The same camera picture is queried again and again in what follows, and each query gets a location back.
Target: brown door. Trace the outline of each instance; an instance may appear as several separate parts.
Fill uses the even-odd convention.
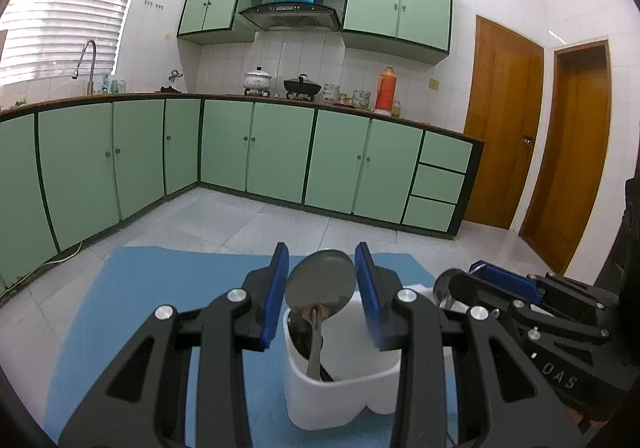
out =
[[[520,235],[558,274],[578,247],[600,186],[610,94],[606,42],[556,52],[545,154]]]
[[[542,47],[478,17],[465,135],[484,141],[465,219],[508,228],[529,171],[542,102]]]

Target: kitchen faucet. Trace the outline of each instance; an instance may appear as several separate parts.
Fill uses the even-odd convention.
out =
[[[76,65],[76,69],[74,70],[73,75],[71,75],[71,79],[78,79],[78,70],[80,69],[80,65],[82,63],[82,59],[84,59],[84,53],[86,52],[86,48],[89,43],[94,46],[94,57],[91,58],[91,72],[89,73],[89,82],[86,85],[86,95],[92,95],[94,93],[94,67],[95,67],[95,40],[87,40],[82,47],[82,54],[80,54],[80,60],[78,61],[78,65]]]

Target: drawer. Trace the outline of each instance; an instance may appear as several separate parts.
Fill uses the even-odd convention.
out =
[[[409,197],[402,223],[446,233],[455,208],[453,204]]]
[[[441,133],[426,131],[420,162],[457,172],[466,172],[473,145]]]
[[[411,194],[455,204],[464,180],[463,174],[420,164]]]

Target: range hood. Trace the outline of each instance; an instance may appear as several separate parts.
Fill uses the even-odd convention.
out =
[[[340,30],[340,20],[335,9],[317,3],[300,1],[273,2],[249,7],[240,14],[260,29],[292,31]]]

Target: white plastic container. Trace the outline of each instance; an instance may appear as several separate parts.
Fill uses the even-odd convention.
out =
[[[433,300],[431,288],[411,287]],[[282,325],[288,361],[285,397],[293,424],[303,430],[322,430],[347,424],[366,406],[376,414],[396,410],[400,351],[380,352],[375,348],[367,333],[360,293],[354,293],[344,309],[322,323],[320,359],[335,380],[331,383],[306,377],[308,361],[291,341],[288,316],[289,309]]]

